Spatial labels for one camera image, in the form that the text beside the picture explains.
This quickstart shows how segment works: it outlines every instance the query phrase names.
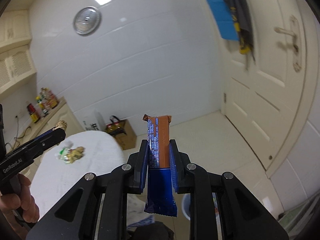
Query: wall cabinet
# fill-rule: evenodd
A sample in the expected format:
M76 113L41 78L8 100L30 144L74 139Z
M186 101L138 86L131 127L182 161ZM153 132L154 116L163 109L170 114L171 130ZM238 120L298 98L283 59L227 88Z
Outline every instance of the wall cabinet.
M36 73L28 46L22 46L0 54L0 101Z
M5 12L0 17L0 53L31 41L27 10Z

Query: gray cloth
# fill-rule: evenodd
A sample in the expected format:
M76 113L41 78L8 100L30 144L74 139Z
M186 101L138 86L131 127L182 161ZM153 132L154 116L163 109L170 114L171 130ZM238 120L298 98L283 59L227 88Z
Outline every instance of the gray cloth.
M240 35L244 41L253 47L253 32L250 12L246 0L224 0L229 8L236 8L236 17L240 25Z

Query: hanging clothing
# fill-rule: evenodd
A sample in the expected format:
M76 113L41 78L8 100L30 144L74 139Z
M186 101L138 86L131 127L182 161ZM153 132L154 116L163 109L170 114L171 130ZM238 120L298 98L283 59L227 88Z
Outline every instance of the hanging clothing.
M239 35L240 53L247 54L253 49L253 31L246 0L224 0L229 6L235 29Z

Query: round vent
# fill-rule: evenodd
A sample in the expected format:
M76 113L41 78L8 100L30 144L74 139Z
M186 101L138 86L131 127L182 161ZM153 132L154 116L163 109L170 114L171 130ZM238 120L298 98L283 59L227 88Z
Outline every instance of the round vent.
M74 20L73 27L80 35L88 34L95 30L101 20L101 13L95 7L86 7L80 10Z

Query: chocolate bar wrapper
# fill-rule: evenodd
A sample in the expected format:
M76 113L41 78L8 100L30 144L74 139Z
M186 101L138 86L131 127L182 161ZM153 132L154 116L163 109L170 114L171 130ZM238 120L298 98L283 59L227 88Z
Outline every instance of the chocolate bar wrapper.
M148 198L145 212L177 216L177 205L172 195L169 160L169 123L171 116L151 117L148 121Z

